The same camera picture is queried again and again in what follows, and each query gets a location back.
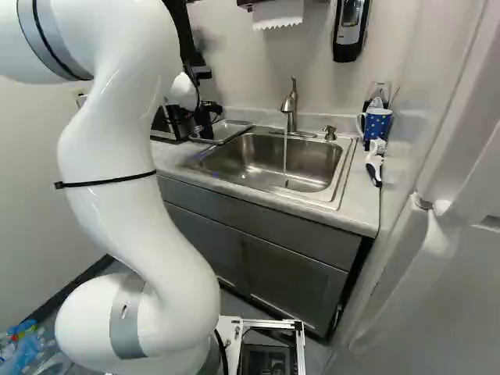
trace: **stainless steel sink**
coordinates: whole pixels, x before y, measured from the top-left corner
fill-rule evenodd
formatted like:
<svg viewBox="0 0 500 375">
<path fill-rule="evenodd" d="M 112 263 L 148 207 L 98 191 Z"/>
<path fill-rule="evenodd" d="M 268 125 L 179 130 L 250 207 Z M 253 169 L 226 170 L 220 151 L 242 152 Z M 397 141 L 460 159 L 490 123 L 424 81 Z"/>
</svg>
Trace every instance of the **stainless steel sink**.
<svg viewBox="0 0 500 375">
<path fill-rule="evenodd" d="M 220 180 L 338 209 L 354 154 L 351 138 L 327 142 L 321 137 L 287 140 L 284 174 L 284 136 L 273 128 L 255 127 L 225 145 L 213 146 L 185 167 Z"/>
</svg>

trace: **running water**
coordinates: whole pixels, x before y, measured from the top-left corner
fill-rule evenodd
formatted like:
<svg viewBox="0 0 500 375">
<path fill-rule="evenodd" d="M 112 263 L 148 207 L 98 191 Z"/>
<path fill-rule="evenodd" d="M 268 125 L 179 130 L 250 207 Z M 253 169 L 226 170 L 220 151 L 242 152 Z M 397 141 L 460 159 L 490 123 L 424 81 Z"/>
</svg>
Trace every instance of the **running water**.
<svg viewBox="0 0 500 375">
<path fill-rule="evenodd" d="M 287 179 L 287 147 L 288 147 L 288 127 L 284 128 L 284 150 L 283 150 L 283 178 L 284 186 L 288 188 Z"/>
</svg>

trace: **wall-mounted soap dispenser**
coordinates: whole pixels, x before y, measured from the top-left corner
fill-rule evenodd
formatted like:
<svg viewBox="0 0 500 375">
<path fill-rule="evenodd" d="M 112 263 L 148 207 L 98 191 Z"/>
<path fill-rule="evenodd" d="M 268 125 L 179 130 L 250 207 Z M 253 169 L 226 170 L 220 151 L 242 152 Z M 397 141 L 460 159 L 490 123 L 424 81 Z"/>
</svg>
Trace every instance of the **wall-mounted soap dispenser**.
<svg viewBox="0 0 500 375">
<path fill-rule="evenodd" d="M 350 63 L 363 50 L 370 0 L 337 0 L 333 32 L 334 61 Z"/>
</svg>

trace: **cabinet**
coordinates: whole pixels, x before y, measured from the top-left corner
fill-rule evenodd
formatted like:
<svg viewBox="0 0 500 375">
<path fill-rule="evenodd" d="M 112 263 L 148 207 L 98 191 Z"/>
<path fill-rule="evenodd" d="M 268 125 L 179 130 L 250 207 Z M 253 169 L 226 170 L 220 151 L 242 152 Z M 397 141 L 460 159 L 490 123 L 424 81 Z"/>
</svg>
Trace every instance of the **cabinet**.
<svg viewBox="0 0 500 375">
<path fill-rule="evenodd" d="M 159 176 L 163 200 L 218 223 L 349 271 L 362 237 L 301 217 Z"/>
<path fill-rule="evenodd" d="M 326 335 L 347 273 L 166 203 L 179 230 L 239 293 Z"/>
</svg>

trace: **white robotic arm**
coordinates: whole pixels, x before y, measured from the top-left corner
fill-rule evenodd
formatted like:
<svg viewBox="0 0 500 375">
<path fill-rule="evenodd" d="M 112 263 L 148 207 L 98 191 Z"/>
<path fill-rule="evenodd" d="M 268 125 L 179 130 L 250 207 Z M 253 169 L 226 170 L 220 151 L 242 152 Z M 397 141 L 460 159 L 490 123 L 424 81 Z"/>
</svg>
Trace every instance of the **white robotic arm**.
<svg viewBox="0 0 500 375">
<path fill-rule="evenodd" d="M 149 131 L 170 92 L 189 94 L 177 32 L 159 0 L 3 0 L 0 73 L 31 84 L 94 79 L 63 131 L 58 164 L 85 231 L 140 277 L 80 286 L 56 321 L 76 363 L 118 374 L 193 375 L 220 310 L 207 262 L 177 230 L 159 193 Z"/>
</svg>

